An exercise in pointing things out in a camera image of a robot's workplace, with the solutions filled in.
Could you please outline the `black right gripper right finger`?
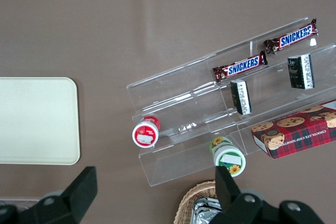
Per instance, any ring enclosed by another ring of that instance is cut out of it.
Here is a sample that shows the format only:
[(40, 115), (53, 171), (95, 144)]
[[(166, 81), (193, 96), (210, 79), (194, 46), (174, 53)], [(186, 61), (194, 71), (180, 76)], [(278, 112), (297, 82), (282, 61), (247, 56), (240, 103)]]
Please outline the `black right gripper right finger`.
[(303, 202), (285, 200), (274, 207), (252, 193), (242, 193), (224, 166), (215, 169), (215, 189), (222, 212), (211, 223), (323, 223)]

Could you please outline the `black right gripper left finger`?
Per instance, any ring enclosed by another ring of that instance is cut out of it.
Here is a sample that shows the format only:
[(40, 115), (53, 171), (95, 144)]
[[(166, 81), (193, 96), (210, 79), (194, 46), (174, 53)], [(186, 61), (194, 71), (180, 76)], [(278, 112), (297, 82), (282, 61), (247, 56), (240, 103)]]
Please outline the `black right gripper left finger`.
[(15, 205), (2, 205), (1, 223), (80, 223), (97, 192), (96, 167), (87, 166), (59, 196), (45, 197), (21, 212)]

